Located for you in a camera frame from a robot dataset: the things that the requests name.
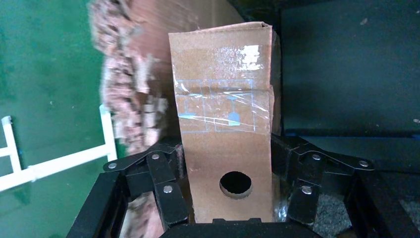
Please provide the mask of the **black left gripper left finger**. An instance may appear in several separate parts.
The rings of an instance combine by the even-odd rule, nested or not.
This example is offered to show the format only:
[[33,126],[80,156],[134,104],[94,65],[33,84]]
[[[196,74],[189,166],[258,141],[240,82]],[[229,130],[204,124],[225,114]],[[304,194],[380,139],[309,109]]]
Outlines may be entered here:
[[122,176],[127,201],[151,193],[164,229],[187,222],[187,205],[178,184],[187,176],[181,143],[156,143],[144,152],[107,162],[103,169]]

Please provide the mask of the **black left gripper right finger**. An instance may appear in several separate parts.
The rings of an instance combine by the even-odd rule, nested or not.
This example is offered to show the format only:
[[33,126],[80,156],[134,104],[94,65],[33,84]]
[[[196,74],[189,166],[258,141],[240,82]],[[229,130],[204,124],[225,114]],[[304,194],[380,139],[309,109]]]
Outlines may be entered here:
[[272,168],[284,179],[289,193],[287,221],[315,222],[322,193],[343,198],[357,170],[373,171],[368,159],[325,151],[297,136],[271,137]]

